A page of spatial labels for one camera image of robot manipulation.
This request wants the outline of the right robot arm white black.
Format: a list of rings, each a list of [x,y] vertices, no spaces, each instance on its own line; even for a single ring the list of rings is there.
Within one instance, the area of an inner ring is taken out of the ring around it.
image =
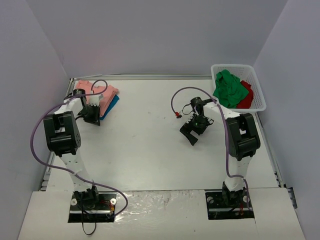
[[[234,206],[246,193],[244,179],[252,157],[261,146],[253,115],[241,114],[214,103],[211,99],[193,98],[189,105],[192,115],[180,128],[192,146],[198,139],[192,132],[201,135],[213,123],[220,123],[227,134],[226,178],[222,183],[222,202]]]

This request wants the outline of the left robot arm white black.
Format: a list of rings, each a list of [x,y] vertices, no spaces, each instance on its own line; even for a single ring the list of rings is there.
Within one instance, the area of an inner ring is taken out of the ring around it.
[[[77,88],[70,98],[64,100],[64,105],[43,119],[48,149],[63,161],[73,182],[76,201],[82,201],[89,209],[97,208],[101,197],[82,160],[82,140],[76,118],[80,117],[86,123],[99,126],[100,109],[97,95],[87,101],[86,91]]]

